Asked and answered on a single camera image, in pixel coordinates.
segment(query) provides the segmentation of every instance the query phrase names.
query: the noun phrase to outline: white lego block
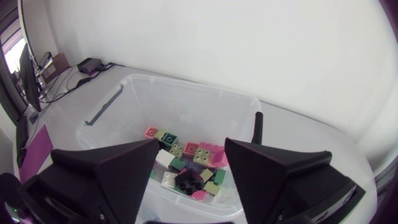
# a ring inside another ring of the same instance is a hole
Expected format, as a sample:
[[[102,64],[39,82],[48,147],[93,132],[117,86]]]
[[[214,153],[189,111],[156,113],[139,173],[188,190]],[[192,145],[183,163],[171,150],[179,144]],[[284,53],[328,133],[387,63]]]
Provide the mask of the white lego block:
[[[156,156],[156,163],[158,163],[160,166],[168,169],[170,163],[172,160],[175,158],[175,156],[169,152],[167,152],[164,149],[161,149]]]
[[[172,172],[164,172],[163,175],[163,180],[162,180],[162,185],[165,187],[175,187],[175,177],[178,176],[178,174],[174,174]]]

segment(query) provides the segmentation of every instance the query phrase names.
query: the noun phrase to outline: pink lego block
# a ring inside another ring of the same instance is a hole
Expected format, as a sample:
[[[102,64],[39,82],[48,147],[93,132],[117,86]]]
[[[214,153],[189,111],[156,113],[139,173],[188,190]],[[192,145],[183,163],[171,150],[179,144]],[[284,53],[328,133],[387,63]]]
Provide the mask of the pink lego block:
[[[224,146],[214,145],[213,147],[211,147],[210,151],[214,152],[214,153],[222,152],[222,151],[224,151]]]
[[[216,153],[216,155],[214,156],[213,162],[212,164],[216,167],[224,167],[224,166],[228,166],[228,160],[226,158],[226,154],[225,152],[218,152]]]
[[[146,138],[151,139],[151,138],[154,138],[156,132],[157,132],[157,129],[156,129],[156,128],[149,127],[149,128],[144,132],[144,136],[145,136]]]
[[[204,192],[202,190],[198,190],[191,195],[191,198],[194,198],[194,199],[200,200],[200,201],[204,200],[205,197],[206,197],[206,192]]]
[[[198,148],[198,146],[199,146],[198,144],[187,142],[182,154],[184,154],[184,156],[193,158],[193,155],[195,155],[195,151]]]
[[[214,157],[215,157],[215,156],[216,156],[215,153],[211,153],[211,154],[210,154],[209,162],[207,163],[207,167],[208,167],[208,168],[217,168],[217,167],[214,166],[214,164],[213,164],[213,160],[214,160]]]
[[[185,171],[187,171],[186,168],[182,169],[178,174],[180,175],[180,174],[184,173]]]
[[[198,148],[204,149],[204,150],[208,150],[208,151],[211,151],[211,148],[212,148],[212,147],[213,147],[212,144],[205,143],[205,142],[199,143],[199,146],[198,146]]]

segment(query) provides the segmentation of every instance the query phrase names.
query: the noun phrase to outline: white wall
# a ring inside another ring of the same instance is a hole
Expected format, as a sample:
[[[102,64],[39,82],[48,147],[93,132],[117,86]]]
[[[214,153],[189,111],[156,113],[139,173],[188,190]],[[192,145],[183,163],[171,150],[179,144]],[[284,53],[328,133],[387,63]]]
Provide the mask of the white wall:
[[[58,54],[49,18],[45,11],[45,0],[22,0],[25,30],[29,36],[30,46],[39,62],[44,53]]]
[[[377,123],[397,80],[397,42],[377,0],[45,4],[71,65],[98,57],[227,86],[356,141]],[[392,131],[383,126],[374,134],[383,141]]]

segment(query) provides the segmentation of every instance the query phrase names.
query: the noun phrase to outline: black cable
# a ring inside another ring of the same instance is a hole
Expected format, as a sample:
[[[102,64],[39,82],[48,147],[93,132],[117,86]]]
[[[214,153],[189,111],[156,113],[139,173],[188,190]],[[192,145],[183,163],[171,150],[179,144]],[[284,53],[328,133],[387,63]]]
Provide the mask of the black cable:
[[[63,80],[61,81],[61,83],[60,83],[60,85],[58,86],[57,90],[55,91],[54,95],[56,95],[56,94],[58,93],[58,91],[59,91],[59,89],[60,89],[60,86],[62,85],[63,81],[65,81],[65,79],[69,76],[69,74],[70,74],[70,72],[71,72],[72,70],[73,70],[73,68],[67,73],[67,75],[65,75],[65,78],[63,78]],[[29,140],[28,144],[26,144],[27,146],[32,142],[32,140],[33,140],[33,138],[34,138],[34,136],[35,136],[35,134],[36,134],[36,131],[37,131],[37,127],[38,127],[38,125],[39,125],[40,118],[41,118],[41,117],[44,115],[44,113],[48,110],[48,108],[50,107],[50,105],[51,105],[51,103],[49,103],[49,104],[42,110],[41,114],[40,114],[39,117],[37,118],[35,130],[34,130],[34,132],[33,132],[33,134],[32,134],[31,139]]]
[[[95,79],[95,78],[98,77],[98,75],[100,75],[102,72],[108,71],[110,68],[112,68],[112,67],[115,66],[115,65],[116,65],[116,66],[124,67],[123,65],[118,65],[118,64],[115,64],[115,63],[112,63],[112,62],[111,62],[111,63],[108,63],[108,64],[106,64],[106,65],[100,65],[100,66],[98,66],[97,69],[96,69],[97,72],[98,72],[97,74],[93,75],[92,77],[88,77],[88,78],[84,78],[84,79],[79,80],[79,82],[76,84],[75,87],[73,87],[72,89],[69,89],[69,87],[68,87],[69,81],[70,81],[70,80],[72,79],[72,77],[73,77],[76,73],[78,73],[79,71],[75,72],[75,73],[68,79],[68,81],[67,81],[67,91],[66,91],[65,93],[60,93],[60,94],[58,94],[57,96],[55,96],[52,100],[46,101],[46,102],[41,101],[41,103],[53,103],[53,102],[56,102],[56,101],[60,100],[61,98],[63,98],[63,97],[66,96],[67,94],[73,92],[74,90],[76,90],[77,88],[81,87],[82,85],[84,85],[84,84],[88,83],[89,81]]]
[[[70,89],[68,88],[69,81],[72,79],[72,77],[73,77],[75,74],[77,74],[77,73],[79,73],[79,72],[80,72],[80,71],[77,71],[77,72],[73,73],[72,76],[68,79],[68,81],[67,81],[67,90],[68,90],[68,91],[70,90]]]
[[[54,86],[54,84],[58,81],[58,79],[60,78],[61,74],[62,74],[64,71],[66,71],[68,68],[72,68],[72,69],[73,69],[73,67],[68,66],[67,68],[65,68],[64,70],[62,70],[62,72],[57,76],[57,78],[55,79],[55,81],[51,84],[49,90],[47,90],[47,92],[46,92],[41,98],[39,98],[39,100],[44,99],[45,96],[47,96],[47,94],[50,93],[50,90],[52,89],[52,87]]]

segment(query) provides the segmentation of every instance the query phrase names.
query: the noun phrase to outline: computer monitor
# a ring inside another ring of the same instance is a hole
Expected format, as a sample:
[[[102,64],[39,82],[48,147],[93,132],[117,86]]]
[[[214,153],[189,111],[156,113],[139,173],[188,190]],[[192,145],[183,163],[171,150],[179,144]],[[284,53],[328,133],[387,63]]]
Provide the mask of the computer monitor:
[[[21,68],[21,79],[22,79],[22,84],[24,86],[27,101],[37,111],[40,112],[42,111],[39,101],[40,93],[37,86],[37,80],[35,76],[33,62],[30,59],[27,44],[25,44],[25,47],[22,51],[21,57],[19,59],[19,65]]]

